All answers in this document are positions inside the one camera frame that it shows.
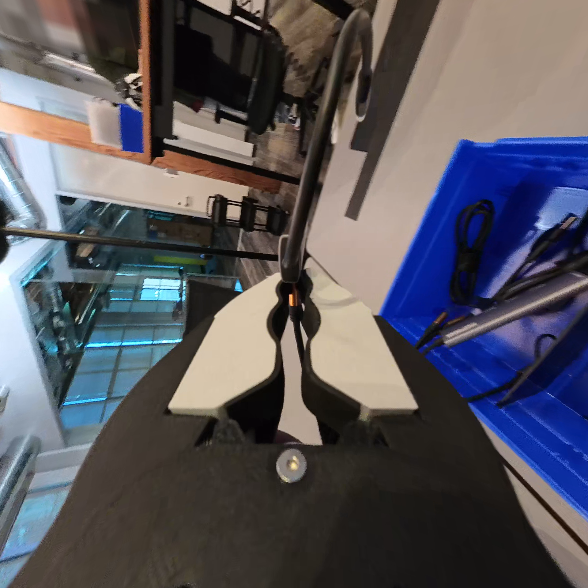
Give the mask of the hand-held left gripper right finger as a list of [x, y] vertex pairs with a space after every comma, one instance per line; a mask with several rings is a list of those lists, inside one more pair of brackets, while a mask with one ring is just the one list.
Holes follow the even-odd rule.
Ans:
[[322, 443], [348, 428], [375, 428], [380, 419], [408, 419], [417, 401], [371, 310], [321, 269], [299, 281], [302, 329], [301, 395]]

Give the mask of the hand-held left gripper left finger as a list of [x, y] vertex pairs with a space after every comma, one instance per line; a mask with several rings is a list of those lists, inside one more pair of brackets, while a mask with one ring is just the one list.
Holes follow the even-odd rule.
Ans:
[[273, 443], [285, 396], [286, 286], [273, 274], [216, 313], [168, 404], [174, 415], [233, 420]]

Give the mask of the blue plastic bin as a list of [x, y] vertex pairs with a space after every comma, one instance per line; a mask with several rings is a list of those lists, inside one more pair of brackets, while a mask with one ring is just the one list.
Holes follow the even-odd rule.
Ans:
[[[459, 213], [494, 204], [495, 221], [481, 254], [476, 293], [492, 295], [543, 231], [568, 214], [587, 212], [587, 137], [461, 141], [440, 180], [380, 314], [414, 344], [451, 307]], [[509, 381], [534, 359], [539, 336], [548, 352], [538, 373], [514, 391], [472, 410], [555, 491], [587, 518], [587, 293], [559, 312], [523, 318], [457, 345], [432, 351], [434, 365], [463, 397]]]

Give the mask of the silver usb hub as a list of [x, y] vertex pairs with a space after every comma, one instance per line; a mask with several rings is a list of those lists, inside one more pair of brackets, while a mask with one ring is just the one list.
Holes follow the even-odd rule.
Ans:
[[575, 297], [587, 289], [587, 275], [571, 271], [553, 277], [525, 292], [496, 303], [490, 309], [442, 329], [438, 347], [452, 348], [549, 306]]

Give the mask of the black rolling cart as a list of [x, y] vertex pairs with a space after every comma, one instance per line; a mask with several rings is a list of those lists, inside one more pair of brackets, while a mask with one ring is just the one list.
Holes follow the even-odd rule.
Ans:
[[290, 214], [280, 206], [265, 206], [249, 196], [240, 201], [223, 195], [209, 196], [206, 216], [215, 228], [232, 227], [244, 232], [265, 232], [281, 236], [285, 232]]

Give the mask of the black tripod pole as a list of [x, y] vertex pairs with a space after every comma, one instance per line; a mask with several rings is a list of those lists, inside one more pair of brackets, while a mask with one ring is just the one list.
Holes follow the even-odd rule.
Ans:
[[57, 231], [47, 231], [40, 229], [21, 229], [1, 227], [1, 262], [3, 262], [9, 252], [10, 244], [8, 237], [23, 237], [40, 240], [55, 240], [77, 245], [99, 245], [114, 247], [129, 247], [143, 250], [162, 250], [181, 254], [209, 254], [212, 256], [225, 256], [235, 259], [248, 259], [255, 261], [277, 262], [278, 255], [265, 254], [259, 252], [234, 251], [230, 249], [218, 249], [214, 247], [201, 247], [184, 244], [165, 244], [150, 240], [117, 238], [110, 236], [92, 236], [78, 233], [64, 233]]

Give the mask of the white and blue box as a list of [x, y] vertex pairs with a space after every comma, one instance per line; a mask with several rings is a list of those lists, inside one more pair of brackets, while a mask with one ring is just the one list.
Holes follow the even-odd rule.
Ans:
[[85, 108], [92, 143], [128, 153], [144, 152], [142, 111], [104, 99], [87, 100]]

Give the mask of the black swivel office chair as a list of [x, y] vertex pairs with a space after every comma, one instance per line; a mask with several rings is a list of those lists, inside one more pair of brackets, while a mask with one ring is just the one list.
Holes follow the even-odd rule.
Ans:
[[283, 91], [289, 59], [282, 37], [273, 27], [256, 31], [251, 74], [229, 65], [231, 103], [217, 100], [214, 121], [244, 126], [261, 136], [276, 129], [279, 115], [288, 112], [293, 97]]

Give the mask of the metal ventilation duct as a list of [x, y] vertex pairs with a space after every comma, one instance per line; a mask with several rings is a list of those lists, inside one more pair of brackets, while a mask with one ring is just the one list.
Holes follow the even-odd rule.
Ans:
[[47, 218], [22, 176], [8, 149], [6, 137], [1, 136], [1, 205], [6, 226], [17, 229], [47, 227]]

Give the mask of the brown wooden desk frame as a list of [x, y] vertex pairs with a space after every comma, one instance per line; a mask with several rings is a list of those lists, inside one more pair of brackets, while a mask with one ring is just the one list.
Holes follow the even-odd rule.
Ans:
[[175, 146], [165, 150], [163, 143], [158, 139], [156, 139], [156, 146], [152, 145], [155, 122], [152, 114], [151, 66], [157, 63], [158, 59], [151, 57], [151, 16], [153, 15], [151, 4], [152, 1], [139, 1], [139, 32], [141, 36], [139, 65], [145, 84], [142, 119], [143, 152], [124, 152], [112, 146], [94, 143], [91, 140], [91, 130], [87, 124], [7, 102], [1, 102], [1, 132], [113, 156], [160, 169], [221, 180], [271, 194], [277, 194], [283, 183], [297, 184], [298, 178], [283, 173], [247, 166], [201, 153], [188, 152]]

